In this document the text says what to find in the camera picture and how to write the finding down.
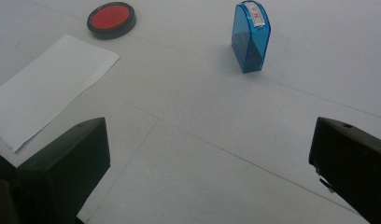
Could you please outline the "blue transparent stamp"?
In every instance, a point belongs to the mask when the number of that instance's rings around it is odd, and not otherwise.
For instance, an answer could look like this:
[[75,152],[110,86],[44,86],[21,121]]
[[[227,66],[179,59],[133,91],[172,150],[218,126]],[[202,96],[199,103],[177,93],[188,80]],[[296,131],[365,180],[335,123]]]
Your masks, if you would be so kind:
[[232,48],[243,73],[262,70],[270,33],[269,18],[261,3],[246,0],[236,5]]

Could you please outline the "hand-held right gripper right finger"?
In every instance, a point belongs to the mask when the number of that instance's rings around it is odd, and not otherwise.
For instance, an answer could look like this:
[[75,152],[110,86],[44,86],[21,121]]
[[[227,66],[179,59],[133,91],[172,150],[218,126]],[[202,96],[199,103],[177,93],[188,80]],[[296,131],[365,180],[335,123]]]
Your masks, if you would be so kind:
[[309,153],[319,181],[371,224],[381,224],[381,140],[319,117]]

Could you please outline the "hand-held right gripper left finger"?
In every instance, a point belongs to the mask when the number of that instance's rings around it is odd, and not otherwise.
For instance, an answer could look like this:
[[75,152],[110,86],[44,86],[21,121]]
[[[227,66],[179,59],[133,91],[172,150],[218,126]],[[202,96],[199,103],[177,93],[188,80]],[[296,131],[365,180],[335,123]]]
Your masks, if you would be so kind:
[[110,167],[103,118],[83,121],[17,168],[27,224],[72,224]]

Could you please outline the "round red ink pad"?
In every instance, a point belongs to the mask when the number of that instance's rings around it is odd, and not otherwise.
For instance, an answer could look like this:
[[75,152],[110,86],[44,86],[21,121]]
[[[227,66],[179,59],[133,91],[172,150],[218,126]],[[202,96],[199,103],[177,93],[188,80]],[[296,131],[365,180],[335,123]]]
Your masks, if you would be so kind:
[[87,27],[99,39],[114,39],[128,34],[136,25],[134,8],[124,2],[111,2],[96,8]]

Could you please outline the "white paper sheet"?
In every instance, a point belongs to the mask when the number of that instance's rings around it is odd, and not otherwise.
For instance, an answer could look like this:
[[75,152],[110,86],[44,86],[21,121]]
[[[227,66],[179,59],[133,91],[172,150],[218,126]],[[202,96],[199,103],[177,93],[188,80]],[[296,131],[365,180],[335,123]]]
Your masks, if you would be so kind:
[[13,152],[19,150],[119,58],[64,35],[0,86],[0,141]]

